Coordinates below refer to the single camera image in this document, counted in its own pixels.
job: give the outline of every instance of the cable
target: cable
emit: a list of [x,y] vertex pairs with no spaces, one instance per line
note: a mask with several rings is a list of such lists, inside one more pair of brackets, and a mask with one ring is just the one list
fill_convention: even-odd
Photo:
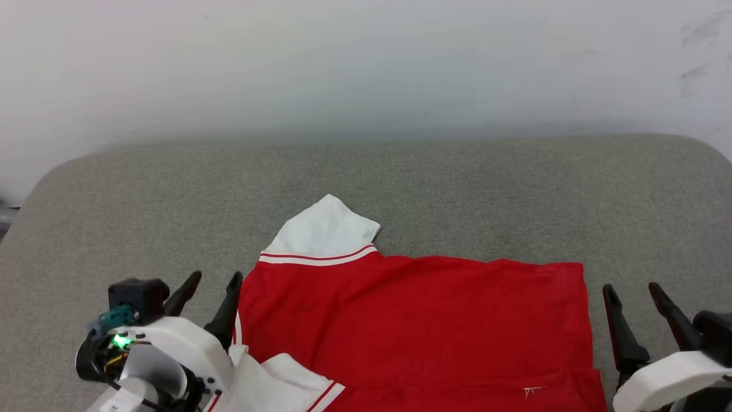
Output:
[[126,353],[123,353],[120,356],[117,356],[116,358],[114,358],[114,359],[110,360],[109,362],[107,362],[104,365],[104,374],[107,375],[107,368],[109,367],[109,365],[115,364],[118,361],[120,361],[120,360],[122,360],[123,358],[126,358],[126,357],[127,357],[127,354]]

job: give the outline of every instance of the gray cushion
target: gray cushion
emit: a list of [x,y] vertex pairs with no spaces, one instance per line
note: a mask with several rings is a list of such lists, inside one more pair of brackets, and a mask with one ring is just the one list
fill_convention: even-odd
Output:
[[0,409],[86,410],[104,387],[81,382],[73,359],[110,283],[160,277],[175,287],[200,269],[183,315],[203,324],[231,274],[251,269],[285,220],[328,193],[381,223],[384,254],[584,263],[610,399],[602,285],[615,286],[655,358],[676,347],[648,282],[689,316],[732,309],[731,183],[717,151],[659,135],[80,158],[38,183],[0,243]]

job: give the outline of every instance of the red shirt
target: red shirt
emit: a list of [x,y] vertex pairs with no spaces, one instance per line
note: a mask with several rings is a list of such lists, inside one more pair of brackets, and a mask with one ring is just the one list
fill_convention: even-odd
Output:
[[250,355],[343,384],[328,412],[605,410],[581,264],[384,257],[378,228],[330,195],[291,219],[242,285]]

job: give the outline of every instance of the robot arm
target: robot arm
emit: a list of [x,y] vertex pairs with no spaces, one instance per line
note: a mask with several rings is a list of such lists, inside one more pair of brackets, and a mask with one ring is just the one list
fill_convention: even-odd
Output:
[[165,303],[169,289],[159,279],[109,288],[110,311],[92,323],[76,358],[80,378],[110,386],[89,411],[193,412],[202,394],[230,389],[234,365],[227,349],[243,276],[234,274],[203,328],[178,317],[200,280],[195,272]]
[[623,317],[615,290],[606,284],[602,294],[620,372],[613,398],[615,411],[656,411],[671,404],[672,411],[695,411],[695,405],[704,405],[705,411],[724,411],[732,400],[732,390],[723,388],[720,396],[710,389],[732,374],[732,319],[729,315],[702,311],[691,323],[661,286],[651,283],[649,290],[658,312],[671,327],[680,352],[650,364],[648,351],[635,340]]

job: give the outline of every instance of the shirt sleeve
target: shirt sleeve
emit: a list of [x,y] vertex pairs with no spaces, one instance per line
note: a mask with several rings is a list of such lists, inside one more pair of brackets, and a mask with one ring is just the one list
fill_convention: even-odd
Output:
[[242,353],[230,389],[206,412],[322,412],[345,387],[305,369],[287,354],[259,364]]
[[381,225],[327,194],[288,220],[262,254],[333,258],[371,244]]

